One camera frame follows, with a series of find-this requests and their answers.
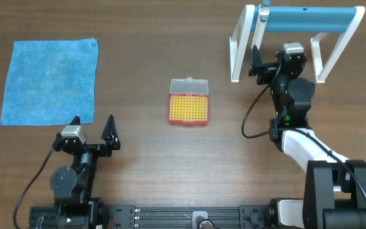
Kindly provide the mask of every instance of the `tabletop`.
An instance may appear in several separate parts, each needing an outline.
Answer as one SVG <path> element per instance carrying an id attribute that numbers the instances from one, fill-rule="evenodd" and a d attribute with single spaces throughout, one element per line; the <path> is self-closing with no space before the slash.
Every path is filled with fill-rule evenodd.
<path id="1" fill-rule="evenodd" d="M 89 143 L 100 143 L 114 115 L 121 150 L 100 158 L 93 196 L 108 204 L 139 206 L 239 206 L 271 198 L 302 198 L 305 173 L 268 136 L 246 139 L 241 122 L 263 86 L 247 76 L 229 77 L 229 37 L 245 0 L 0 0 L 0 117 L 14 41 L 96 38 L 99 58 L 95 117 L 83 125 Z M 366 1 L 278 1 L 282 6 L 359 6 Z M 300 42 L 308 62 L 301 77 L 314 81 L 309 39 L 314 34 L 267 33 L 261 55 L 274 60 L 288 41 Z M 328 58 L 337 36 L 324 39 Z M 206 127 L 171 126 L 170 80 L 208 80 Z M 269 94 L 251 112 L 246 132 L 269 127 L 275 110 Z M 336 152 L 366 161 L 366 13 L 326 80 L 316 85 L 309 124 Z M 41 166 L 63 126 L 0 126 L 0 228 L 13 228 L 20 194 Z M 28 226 L 31 206 L 52 206 L 50 176 L 72 157 L 54 153 L 18 212 Z"/>

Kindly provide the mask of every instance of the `open plastic container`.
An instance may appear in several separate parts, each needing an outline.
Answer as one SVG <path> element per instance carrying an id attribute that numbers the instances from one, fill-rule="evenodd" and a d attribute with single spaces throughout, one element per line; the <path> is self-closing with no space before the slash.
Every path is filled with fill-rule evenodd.
<path id="1" fill-rule="evenodd" d="M 208 123 L 208 81 L 172 79 L 169 96 L 171 125 L 202 125 Z"/>

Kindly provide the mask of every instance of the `blue cloth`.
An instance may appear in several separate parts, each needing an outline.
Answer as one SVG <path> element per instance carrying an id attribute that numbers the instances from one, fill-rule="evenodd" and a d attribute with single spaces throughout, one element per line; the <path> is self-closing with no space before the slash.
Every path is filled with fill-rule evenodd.
<path id="1" fill-rule="evenodd" d="M 93 123 L 98 41 L 16 41 L 1 125 Z"/>

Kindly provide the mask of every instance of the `yellow grid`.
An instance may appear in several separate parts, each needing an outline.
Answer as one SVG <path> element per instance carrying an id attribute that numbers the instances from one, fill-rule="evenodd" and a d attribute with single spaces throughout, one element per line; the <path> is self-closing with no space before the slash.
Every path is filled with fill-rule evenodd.
<path id="1" fill-rule="evenodd" d="M 169 119 L 184 121 L 207 121 L 208 98 L 205 96 L 172 95 Z"/>

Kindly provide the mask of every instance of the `black cable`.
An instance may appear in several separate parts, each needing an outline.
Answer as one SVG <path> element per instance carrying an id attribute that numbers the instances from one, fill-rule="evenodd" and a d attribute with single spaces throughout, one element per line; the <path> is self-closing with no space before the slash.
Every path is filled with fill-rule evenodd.
<path id="1" fill-rule="evenodd" d="M 312 140 L 314 143 L 316 143 L 324 152 L 326 152 L 326 154 L 333 158 L 337 163 L 339 163 L 341 165 L 341 167 L 343 167 L 343 169 L 349 174 L 349 176 L 354 180 L 354 182 L 356 183 L 356 185 L 358 185 L 359 189 L 362 192 L 362 195 L 365 199 L 365 203 L 366 203 L 366 191 L 363 189 L 363 186 L 361 184 L 361 182 L 359 181 L 359 179 L 355 176 L 354 172 L 351 171 L 350 168 L 348 168 L 348 166 L 342 162 L 340 159 L 338 159 L 338 157 L 334 156 L 332 154 L 332 151 L 329 151 L 326 147 L 324 147 L 319 141 L 317 141 L 317 139 L 315 139 L 314 137 L 312 137 L 310 134 L 303 132 L 302 130 L 296 129 L 296 128 L 279 128 L 277 131 L 286 131 L 286 130 L 291 130 L 294 132 L 298 132 L 302 135 L 305 135 L 307 138 L 309 138 L 310 140 Z"/>
<path id="2" fill-rule="evenodd" d="M 241 125 L 241 133 L 242 136 L 248 138 L 248 139 L 252 139 L 252 138 L 256 138 L 256 137 L 260 137 L 262 135 L 268 134 L 269 132 L 263 132 L 260 134 L 255 134 L 255 135 L 246 135 L 245 131 L 244 131 L 244 127 L 245 127 L 245 122 L 247 121 L 248 115 L 251 112 L 252 108 L 254 108 L 255 104 L 258 102 L 258 100 L 262 97 L 262 95 L 264 94 L 264 92 L 271 86 L 271 83 L 273 82 L 273 80 L 279 75 L 280 69 L 282 67 L 282 58 L 279 57 L 279 67 L 278 70 L 276 71 L 276 74 L 273 76 L 271 82 L 266 85 L 266 87 L 259 93 L 259 95 L 256 97 L 256 99 L 254 100 L 254 102 L 251 104 L 251 106 L 249 107 L 249 110 L 247 111 L 247 113 L 245 114 L 244 119 L 242 120 L 242 125 Z"/>
<path id="3" fill-rule="evenodd" d="M 37 179 L 37 177 L 40 175 L 40 173 L 42 172 L 42 170 L 44 169 L 44 166 L 46 165 L 46 163 L 48 163 L 49 157 L 51 156 L 51 154 L 53 153 L 53 148 L 50 149 L 48 155 L 46 156 L 46 158 L 44 159 L 44 162 L 41 166 L 41 168 L 39 169 L 39 171 L 36 173 L 36 175 L 33 177 L 32 181 L 29 182 L 28 186 L 26 186 L 24 192 L 22 193 L 22 195 L 20 196 L 17 206 L 15 207 L 15 210 L 13 211 L 13 224 L 15 225 L 16 229 L 20 229 L 20 227 L 18 226 L 17 223 L 17 212 L 18 212 L 18 208 L 20 203 L 22 202 L 22 199 L 24 198 L 26 192 L 28 191 L 28 189 L 31 187 L 31 185 L 33 184 L 33 182 Z"/>

